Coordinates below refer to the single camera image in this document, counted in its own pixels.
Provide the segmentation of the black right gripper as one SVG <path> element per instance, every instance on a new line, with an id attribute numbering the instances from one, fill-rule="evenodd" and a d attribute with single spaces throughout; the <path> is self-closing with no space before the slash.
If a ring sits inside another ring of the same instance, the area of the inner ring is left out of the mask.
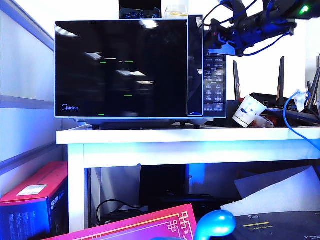
<path id="1" fill-rule="evenodd" d="M 297 27 L 295 20 L 267 18 L 265 13 L 257 13 L 235 21 L 234 25 L 224 27 L 217 20 L 210 20 L 210 41 L 204 42 L 204 48 L 211 54 L 235 55 L 242 57 L 247 48 L 277 36 L 292 36 Z"/>

